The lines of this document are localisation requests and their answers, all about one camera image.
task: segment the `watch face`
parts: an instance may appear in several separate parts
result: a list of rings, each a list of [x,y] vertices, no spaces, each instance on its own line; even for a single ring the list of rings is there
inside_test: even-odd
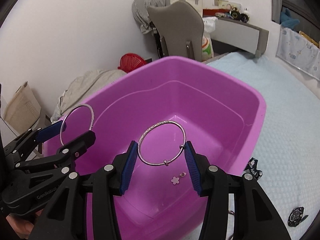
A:
[[[290,221],[295,221],[299,216],[300,216],[299,210],[295,210],[294,212],[292,212],[290,216]]]

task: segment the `purple plastic bin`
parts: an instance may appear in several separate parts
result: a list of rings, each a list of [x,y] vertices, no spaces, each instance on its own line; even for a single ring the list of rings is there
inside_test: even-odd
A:
[[[205,64],[165,57],[147,64],[98,91],[84,103],[95,113],[96,142],[76,161],[81,175],[93,173],[138,141],[151,125],[180,123],[197,153],[225,172],[241,175],[259,137],[265,116],[263,97],[247,84]],[[90,111],[79,108],[67,120],[64,142],[88,129]],[[167,124],[151,131],[141,146],[153,163],[170,160],[183,142],[180,129]],[[61,147],[59,137],[45,144],[48,155]],[[179,177],[173,185],[171,179]],[[129,189],[115,197],[123,240],[178,240],[204,218],[207,198],[193,190],[183,154],[168,167],[138,158]],[[87,203],[88,239],[93,240],[92,198]]]

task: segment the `mattress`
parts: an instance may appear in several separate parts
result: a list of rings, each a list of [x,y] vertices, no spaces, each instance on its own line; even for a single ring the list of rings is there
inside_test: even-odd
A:
[[[258,90],[267,104],[260,137],[252,154],[263,172],[258,180],[282,218],[292,240],[299,240],[320,210],[320,101],[283,67],[263,56],[230,53],[208,64]],[[293,209],[308,217],[288,226]],[[234,210],[233,195],[229,209]],[[229,215],[227,239],[233,233]],[[201,225],[183,240],[198,240]]]

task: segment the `black cable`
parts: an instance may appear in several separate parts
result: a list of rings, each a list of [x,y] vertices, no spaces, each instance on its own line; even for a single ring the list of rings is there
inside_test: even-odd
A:
[[[3,118],[0,116],[0,119],[5,123],[5,125],[10,129],[10,131],[16,136],[16,137],[18,137],[18,135],[16,135],[15,133],[14,133],[14,131],[12,131],[12,129],[9,127],[9,125],[3,120]]]

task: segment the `red plastic basket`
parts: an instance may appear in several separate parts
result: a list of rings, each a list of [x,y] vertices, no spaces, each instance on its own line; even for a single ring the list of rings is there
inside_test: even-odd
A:
[[[118,69],[129,73],[130,71],[135,70],[145,64],[147,64],[147,62],[139,55],[127,53],[121,57],[120,67],[118,67]]]

